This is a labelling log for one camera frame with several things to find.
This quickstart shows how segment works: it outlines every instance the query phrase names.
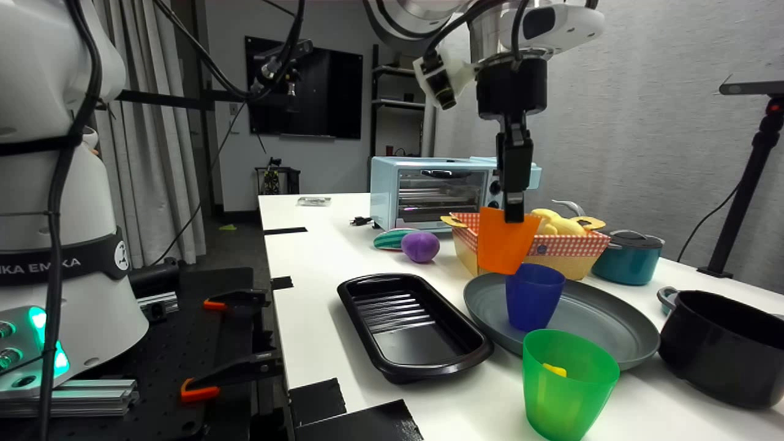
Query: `pot handle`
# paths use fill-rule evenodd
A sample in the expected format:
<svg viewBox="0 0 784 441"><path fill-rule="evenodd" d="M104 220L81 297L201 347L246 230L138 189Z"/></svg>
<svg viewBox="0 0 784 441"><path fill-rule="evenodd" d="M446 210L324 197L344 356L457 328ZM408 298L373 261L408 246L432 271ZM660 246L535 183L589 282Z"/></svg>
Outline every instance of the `pot handle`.
<svg viewBox="0 0 784 441"><path fill-rule="evenodd" d="M669 315L677 309L678 290L664 286L664 290L656 291L656 297L660 297L660 304L663 304L663 314Z"/></svg>

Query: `black tray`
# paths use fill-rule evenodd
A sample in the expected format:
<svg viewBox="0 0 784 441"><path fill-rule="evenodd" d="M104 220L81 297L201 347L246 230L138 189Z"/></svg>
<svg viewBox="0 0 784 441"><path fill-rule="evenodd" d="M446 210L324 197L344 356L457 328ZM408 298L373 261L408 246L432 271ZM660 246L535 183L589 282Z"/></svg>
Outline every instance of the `black tray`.
<svg viewBox="0 0 784 441"><path fill-rule="evenodd" d="M391 381L457 375L492 353L490 339L422 277L359 277L339 295L373 364Z"/></svg>

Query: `green plastic cup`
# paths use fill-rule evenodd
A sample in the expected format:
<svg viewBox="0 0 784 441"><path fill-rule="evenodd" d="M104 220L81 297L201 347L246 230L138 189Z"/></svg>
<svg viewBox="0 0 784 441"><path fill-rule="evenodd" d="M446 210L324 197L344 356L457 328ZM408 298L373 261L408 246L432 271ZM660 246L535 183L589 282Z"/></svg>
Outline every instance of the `green plastic cup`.
<svg viewBox="0 0 784 441"><path fill-rule="evenodd" d="M539 328L523 341L524 413L552 441L583 439L610 399L621 367L596 342Z"/></svg>

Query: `teal mug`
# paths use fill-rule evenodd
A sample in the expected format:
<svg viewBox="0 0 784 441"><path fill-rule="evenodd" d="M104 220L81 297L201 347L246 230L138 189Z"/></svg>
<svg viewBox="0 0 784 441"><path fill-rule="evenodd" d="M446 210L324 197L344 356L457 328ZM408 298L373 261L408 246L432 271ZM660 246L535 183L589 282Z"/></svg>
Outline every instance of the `teal mug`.
<svg viewBox="0 0 784 441"><path fill-rule="evenodd" d="M664 241L636 230L610 233L610 246L593 265L593 274L617 285L645 286L651 282Z"/></svg>

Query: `white table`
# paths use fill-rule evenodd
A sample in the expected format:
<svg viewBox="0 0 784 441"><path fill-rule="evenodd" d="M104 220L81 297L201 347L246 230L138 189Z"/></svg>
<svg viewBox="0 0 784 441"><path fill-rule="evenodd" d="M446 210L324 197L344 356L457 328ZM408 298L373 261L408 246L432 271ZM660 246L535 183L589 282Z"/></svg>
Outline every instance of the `white table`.
<svg viewBox="0 0 784 441"><path fill-rule="evenodd" d="M520 361L503 347L465 375L391 385L366 356L349 314L337 295L344 279L375 271L411 271L427 277L462 310L464 286L471 279L454 246L442 242L433 265L411 265L405 255L373 250L375 230L354 228L369 215L369 194L331 197L329 205L308 209L299 197L263 197L266 228L304 225L308 233L268 236L272 277L289 274L295 290L274 295L286 381L301 388L339 377L349 411L405 399L427 441L524 441L539 439L524 418ZM649 286L621 286L587 279L638 306L660 328L664 315L660 286L705 290L784 314L784 297L734 279L714 279L694 266L663 260ZM773 411L742 411L704 397L677 380L660 361L622 375L614 399L589 432L589 441L725 441L784 439L784 399Z"/></svg>

